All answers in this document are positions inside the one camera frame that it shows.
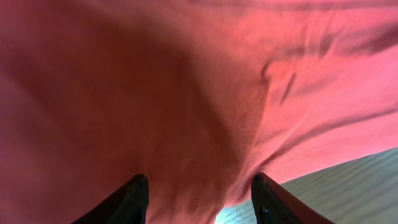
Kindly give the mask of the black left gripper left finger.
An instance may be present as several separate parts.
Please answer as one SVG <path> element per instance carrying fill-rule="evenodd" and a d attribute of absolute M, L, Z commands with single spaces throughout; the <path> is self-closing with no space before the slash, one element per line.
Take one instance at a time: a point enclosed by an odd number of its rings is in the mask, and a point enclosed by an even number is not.
<path fill-rule="evenodd" d="M 72 224 L 145 224 L 149 184 L 137 174 Z"/>

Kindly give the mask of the red t-shirt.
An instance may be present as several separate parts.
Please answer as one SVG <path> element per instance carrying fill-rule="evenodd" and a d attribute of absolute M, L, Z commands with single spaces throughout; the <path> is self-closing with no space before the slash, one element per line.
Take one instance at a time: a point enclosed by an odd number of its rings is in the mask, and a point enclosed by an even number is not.
<path fill-rule="evenodd" d="M 138 173 L 149 223 L 397 146 L 396 1 L 1 2 L 1 222 Z"/>

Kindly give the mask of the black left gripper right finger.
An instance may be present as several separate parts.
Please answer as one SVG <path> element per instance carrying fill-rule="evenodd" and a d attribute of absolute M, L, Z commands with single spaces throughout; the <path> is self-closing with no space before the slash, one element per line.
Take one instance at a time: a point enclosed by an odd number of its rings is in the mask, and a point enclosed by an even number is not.
<path fill-rule="evenodd" d="M 252 178 L 257 224 L 333 224 L 262 172 Z"/>

